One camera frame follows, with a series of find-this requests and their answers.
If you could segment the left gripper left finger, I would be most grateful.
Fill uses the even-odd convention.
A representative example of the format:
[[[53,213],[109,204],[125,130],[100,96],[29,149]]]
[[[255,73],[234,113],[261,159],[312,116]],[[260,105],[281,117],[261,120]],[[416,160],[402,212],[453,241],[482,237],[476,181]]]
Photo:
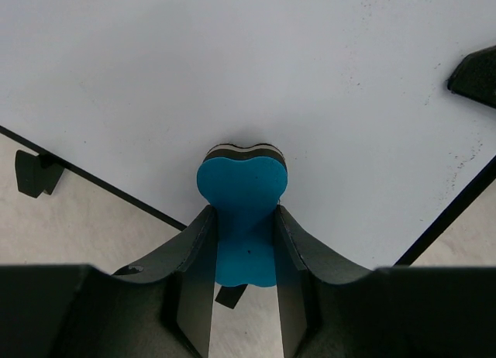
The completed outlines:
[[[148,255],[1,268],[3,357],[206,357],[217,257],[212,207]]]

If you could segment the small black-framed whiteboard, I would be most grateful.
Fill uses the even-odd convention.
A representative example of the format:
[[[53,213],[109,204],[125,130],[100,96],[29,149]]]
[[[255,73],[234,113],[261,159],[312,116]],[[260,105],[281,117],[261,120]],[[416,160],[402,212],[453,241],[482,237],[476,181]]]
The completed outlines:
[[[212,147],[271,144],[281,204],[373,269],[494,159],[448,87],[494,45],[495,0],[1,0],[1,125],[183,224]]]

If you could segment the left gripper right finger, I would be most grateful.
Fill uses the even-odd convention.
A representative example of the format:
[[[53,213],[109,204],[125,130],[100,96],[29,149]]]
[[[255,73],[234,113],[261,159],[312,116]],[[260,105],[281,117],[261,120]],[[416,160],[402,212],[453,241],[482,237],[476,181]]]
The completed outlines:
[[[368,270],[307,233],[283,206],[274,261],[286,357],[493,357],[492,267]]]

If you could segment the blue bone-shaped eraser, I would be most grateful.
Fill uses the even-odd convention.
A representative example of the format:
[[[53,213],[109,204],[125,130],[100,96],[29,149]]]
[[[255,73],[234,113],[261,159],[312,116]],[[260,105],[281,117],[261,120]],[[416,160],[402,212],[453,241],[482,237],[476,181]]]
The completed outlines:
[[[207,152],[197,171],[197,187],[217,213],[218,284],[276,284],[273,221],[287,185],[285,159],[275,146],[225,143]]]

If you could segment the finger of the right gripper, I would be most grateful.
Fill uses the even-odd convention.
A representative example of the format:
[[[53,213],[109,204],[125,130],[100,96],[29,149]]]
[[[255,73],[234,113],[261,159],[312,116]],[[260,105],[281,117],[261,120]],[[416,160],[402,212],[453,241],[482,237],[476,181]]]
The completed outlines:
[[[464,57],[447,81],[450,92],[491,108],[496,106],[495,85],[495,46]]]

